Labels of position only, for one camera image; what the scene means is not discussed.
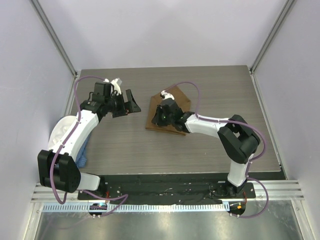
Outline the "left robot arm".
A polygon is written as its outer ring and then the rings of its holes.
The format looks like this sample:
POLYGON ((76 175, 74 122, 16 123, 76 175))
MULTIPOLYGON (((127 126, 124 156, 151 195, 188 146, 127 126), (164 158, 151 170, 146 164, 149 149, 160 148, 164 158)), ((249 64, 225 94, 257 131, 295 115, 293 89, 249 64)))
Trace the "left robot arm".
POLYGON ((62 138, 48 150, 41 150, 37 156, 40 184, 66 193, 87 190, 93 198, 100 200, 107 192, 101 178, 90 173, 81 173, 76 158, 93 129, 108 113, 113 118, 139 113, 140 107, 131 90, 121 91, 122 81, 96 82, 88 100, 80 103, 75 120, 62 138))

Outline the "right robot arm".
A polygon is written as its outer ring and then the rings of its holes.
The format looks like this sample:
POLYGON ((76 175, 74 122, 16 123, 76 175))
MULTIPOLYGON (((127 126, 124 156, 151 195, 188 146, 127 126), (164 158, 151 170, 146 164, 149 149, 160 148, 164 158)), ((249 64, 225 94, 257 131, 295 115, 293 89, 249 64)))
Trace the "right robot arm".
POLYGON ((220 140, 230 169, 224 184, 226 194, 236 198, 244 191, 249 165, 254 159, 260 138, 239 115, 229 118, 212 118, 183 111, 175 100, 168 98, 157 107, 151 122, 159 127, 173 126, 188 134, 204 134, 220 140))

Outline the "aluminium frame post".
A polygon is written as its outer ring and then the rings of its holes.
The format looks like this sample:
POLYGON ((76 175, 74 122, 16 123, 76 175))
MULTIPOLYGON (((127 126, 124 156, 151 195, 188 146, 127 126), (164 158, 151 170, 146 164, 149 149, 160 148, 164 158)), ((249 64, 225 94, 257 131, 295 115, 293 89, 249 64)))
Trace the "aluminium frame post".
POLYGON ((38 0, 30 0, 29 1, 35 10, 36 14, 38 15, 40 21, 42 22, 47 34, 49 35, 50 39, 52 40, 56 50, 60 54, 62 60, 64 61, 65 65, 67 66, 68 70, 70 71, 71 75, 76 78, 77 77, 77 71, 72 64, 67 52, 65 51, 65 48, 63 47, 56 31, 54 30, 49 18, 47 17, 41 3, 38 0))
POLYGON ((259 67, 262 59, 264 58, 265 54, 267 53, 269 47, 275 40, 278 32, 280 31, 282 25, 284 24, 286 18, 290 14, 291 10, 293 9, 294 5, 296 4, 296 0, 286 0, 280 13, 278 14, 271 30, 269 31, 265 41, 263 42, 262 47, 260 48, 255 60, 253 61, 252 66, 249 68, 249 72, 253 74, 257 68, 259 67))

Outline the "aluminium front rail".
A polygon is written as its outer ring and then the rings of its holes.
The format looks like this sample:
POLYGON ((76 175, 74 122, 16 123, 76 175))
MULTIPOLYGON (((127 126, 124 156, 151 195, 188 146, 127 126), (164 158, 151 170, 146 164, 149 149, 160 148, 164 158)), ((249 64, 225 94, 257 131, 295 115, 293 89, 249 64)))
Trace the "aluminium front rail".
POLYGON ((300 185, 295 180, 266 180, 258 183, 249 181, 236 197, 227 195, 223 190, 223 182, 140 182, 140 183, 108 183, 105 193, 95 193, 101 198, 118 198, 128 195, 129 205, 199 205, 201 201, 209 197, 217 197, 219 200, 241 199, 265 199, 271 200, 304 199, 300 185))

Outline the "brown cloth napkin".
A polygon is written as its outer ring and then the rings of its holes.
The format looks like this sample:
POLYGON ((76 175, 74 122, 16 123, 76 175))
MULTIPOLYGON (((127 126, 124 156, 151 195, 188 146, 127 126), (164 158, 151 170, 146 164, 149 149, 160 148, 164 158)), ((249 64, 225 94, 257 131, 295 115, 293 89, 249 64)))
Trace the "brown cloth napkin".
MULTIPOLYGON (((187 112, 190 110, 192 102, 178 86, 174 86, 173 88, 169 89, 168 92, 174 96, 177 105, 184 112, 187 112)), ((152 123, 152 119, 156 114, 157 106, 162 102, 162 100, 163 99, 160 97, 160 92, 153 95, 150 98, 145 129, 149 131, 159 132, 159 133, 186 136, 187 134, 185 132, 176 130, 172 125, 157 126, 152 123)))

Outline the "left aluminium frame post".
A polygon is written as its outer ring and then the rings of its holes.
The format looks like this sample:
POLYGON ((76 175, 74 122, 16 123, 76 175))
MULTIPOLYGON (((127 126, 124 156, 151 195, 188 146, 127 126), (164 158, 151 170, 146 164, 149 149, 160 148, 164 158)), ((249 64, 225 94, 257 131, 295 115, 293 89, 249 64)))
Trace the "left aluminium frame post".
POLYGON ((38 15, 40 21, 42 22, 47 34, 49 35, 50 39, 52 40, 56 50, 60 54, 62 60, 64 61, 65 65, 67 66, 68 70, 70 71, 71 75, 76 78, 77 77, 77 71, 72 64, 67 52, 65 51, 65 48, 63 47, 56 31, 54 30, 49 18, 47 17, 41 3, 38 0, 30 0, 29 1, 35 10, 36 14, 38 15))

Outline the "right aluminium frame post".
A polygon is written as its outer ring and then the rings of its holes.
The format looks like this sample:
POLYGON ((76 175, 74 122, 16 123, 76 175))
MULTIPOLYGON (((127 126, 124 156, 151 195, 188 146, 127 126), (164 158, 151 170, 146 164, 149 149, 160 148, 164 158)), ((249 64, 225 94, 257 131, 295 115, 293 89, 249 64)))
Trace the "right aluminium frame post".
POLYGON ((262 59, 264 58, 265 54, 267 53, 269 47, 275 40, 278 32, 280 31, 282 25, 284 24, 286 18, 290 14, 291 10, 293 9, 294 5, 296 4, 296 0, 286 0, 280 13, 278 14, 271 30, 269 31, 265 41, 263 42, 262 47, 260 48, 255 60, 253 61, 252 66, 249 68, 249 72, 253 74, 257 68, 259 67, 262 59))

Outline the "white cloth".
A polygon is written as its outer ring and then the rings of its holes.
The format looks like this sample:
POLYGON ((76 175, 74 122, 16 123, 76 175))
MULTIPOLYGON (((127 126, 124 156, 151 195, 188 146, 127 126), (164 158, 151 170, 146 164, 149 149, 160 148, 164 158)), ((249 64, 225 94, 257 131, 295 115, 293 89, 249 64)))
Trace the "white cloth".
POLYGON ((47 147, 48 150, 56 153, 60 145, 64 145, 64 148, 60 151, 61 154, 68 153, 70 155, 75 155, 76 153, 78 153, 80 146, 79 143, 77 143, 78 134, 76 130, 73 131, 72 135, 68 138, 66 143, 63 144, 67 136, 74 129, 77 122, 78 118, 74 115, 67 115, 61 118, 51 132, 47 147))

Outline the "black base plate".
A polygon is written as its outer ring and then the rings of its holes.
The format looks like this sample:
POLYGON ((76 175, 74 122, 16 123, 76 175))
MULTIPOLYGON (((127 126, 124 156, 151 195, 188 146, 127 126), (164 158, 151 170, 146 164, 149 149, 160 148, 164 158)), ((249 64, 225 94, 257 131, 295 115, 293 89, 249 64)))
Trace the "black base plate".
POLYGON ((117 174, 101 179, 94 194, 113 199, 127 194, 127 205, 205 205, 256 197, 251 182, 233 187, 226 173, 117 174))

